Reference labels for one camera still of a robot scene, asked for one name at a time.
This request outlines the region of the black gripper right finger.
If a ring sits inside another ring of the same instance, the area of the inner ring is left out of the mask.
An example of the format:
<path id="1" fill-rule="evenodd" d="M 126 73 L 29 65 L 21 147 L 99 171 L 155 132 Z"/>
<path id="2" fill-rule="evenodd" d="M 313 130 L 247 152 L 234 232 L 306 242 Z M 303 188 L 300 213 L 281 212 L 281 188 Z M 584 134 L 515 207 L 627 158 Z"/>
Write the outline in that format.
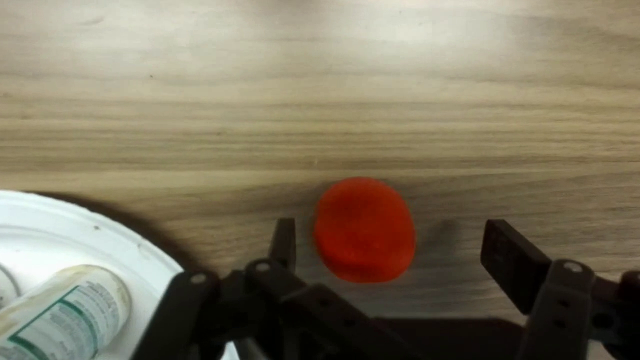
<path id="1" fill-rule="evenodd" d="M 510 302 L 528 313 L 553 259 L 507 219 L 485 224 L 481 262 Z"/>

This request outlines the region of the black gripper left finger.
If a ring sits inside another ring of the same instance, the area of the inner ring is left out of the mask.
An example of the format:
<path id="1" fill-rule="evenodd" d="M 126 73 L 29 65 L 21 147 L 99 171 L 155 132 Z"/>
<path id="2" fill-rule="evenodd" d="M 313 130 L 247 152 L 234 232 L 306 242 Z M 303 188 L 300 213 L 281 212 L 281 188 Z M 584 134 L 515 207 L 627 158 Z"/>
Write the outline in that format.
<path id="1" fill-rule="evenodd" d="M 297 219 L 281 217 L 276 221 L 271 245 L 271 258 L 288 269 L 297 268 Z"/>

